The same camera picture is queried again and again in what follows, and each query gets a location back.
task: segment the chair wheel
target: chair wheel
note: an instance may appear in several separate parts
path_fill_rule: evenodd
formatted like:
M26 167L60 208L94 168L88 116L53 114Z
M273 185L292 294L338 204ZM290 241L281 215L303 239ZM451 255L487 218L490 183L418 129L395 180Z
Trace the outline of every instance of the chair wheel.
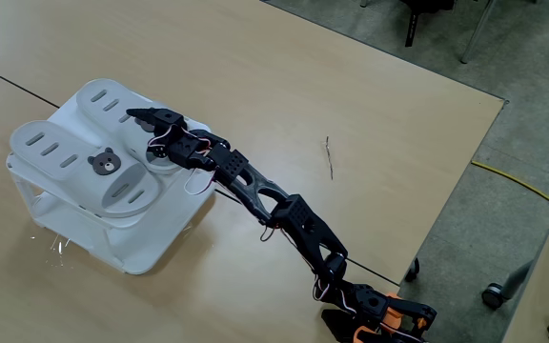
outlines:
M482 302L493 310L503 305L505 299L501 295L501 285L492 283L482 292Z
M417 279L418 272L420 272L420 265L418 264L418 258L415 258L415 261L410 266L410 269L406 273L406 277L404 277L404 280L406 280L406 282L413 282L415 279Z

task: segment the white plastic object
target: white plastic object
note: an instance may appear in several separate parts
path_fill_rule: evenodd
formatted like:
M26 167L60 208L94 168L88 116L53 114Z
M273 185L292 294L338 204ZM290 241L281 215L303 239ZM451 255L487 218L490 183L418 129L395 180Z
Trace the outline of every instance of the white plastic object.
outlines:
M47 121L18 128L7 159L37 225L133 274L156 263L214 191L189 195L184 186L192 171L149 157L153 134L124 118L126 109L149 107L165 108L115 81L91 81ZM117 158L108 162L109 153ZM196 171L191 183L210 179ZM36 194L31 185L43 191Z

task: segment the black robotic arm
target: black robotic arm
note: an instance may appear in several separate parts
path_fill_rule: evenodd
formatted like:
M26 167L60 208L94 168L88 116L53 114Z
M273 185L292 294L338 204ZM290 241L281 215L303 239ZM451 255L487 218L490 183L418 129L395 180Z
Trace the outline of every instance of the black robotic arm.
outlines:
M177 112L129 109L127 114L153 126L154 138L148 143L148 151L156 157L168 157L186 169L214 172L213 180L233 193L261 225L282 230L291 237L315 274L315 300L334 304L344 311L325 310L322 314L338 341L423 342L421 336L431 326L436 311L427 305L386 296L368 285L343 280L348 253L302 196L284 192L257 171L242 153L231 151L225 139L203 130L188 131L183 115ZM260 194L276 202L271 212L265 209ZM322 257L320 247L330 252L326 258ZM389 310L412 317L412 330L387 328L383 321ZM376 334L381 328L386 331ZM357 338L358 332L363 338Z

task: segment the yellow cable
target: yellow cable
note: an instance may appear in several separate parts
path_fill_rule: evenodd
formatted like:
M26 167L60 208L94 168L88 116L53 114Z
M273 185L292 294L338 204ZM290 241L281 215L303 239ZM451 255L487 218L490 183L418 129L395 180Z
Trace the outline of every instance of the yellow cable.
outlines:
M524 182L524 181L521 181L521 180L517 179L516 177L510 175L510 174L507 173L507 172L503 172L503 171L497 170L497 169L495 169L495 168L493 168L493 167L490 167L490 166L487 166L487 165L485 165L485 164L479 163L478 161L472 161L472 164L473 164L474 166L478 166L478 167L484 168L484 169L487 170L487 171L491 171L491 172L497 173L497 174L499 174L499 175L501 175L501 176L507 177L507 178L509 178L510 180L512 180L512 181L514 181L514 182L517 182L517 183L521 184L522 186L526 187L527 189L529 189L529 190L531 190L531 191L533 191L533 192L535 192L535 193L541 195L542 198L544 198L544 199L546 199L546 200L549 201L549 196L548 196L546 193L544 193L544 192L542 192L542 191L536 189L535 187L529 185L528 183L526 183L526 182Z

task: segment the floor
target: floor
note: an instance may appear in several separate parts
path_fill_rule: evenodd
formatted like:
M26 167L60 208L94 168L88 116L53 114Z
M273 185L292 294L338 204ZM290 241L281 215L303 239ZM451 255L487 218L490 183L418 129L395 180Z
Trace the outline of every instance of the floor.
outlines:
M549 0L501 0L475 50L463 54L485 0L423 14L404 48L410 11L398 0L271 0L283 10L428 70L509 100L475 159L549 195ZM480 302L490 282L532 259L549 230L549 202L468 165L418 253L421 272L401 296L438 310L432 342L498 342L516 302L493 312Z

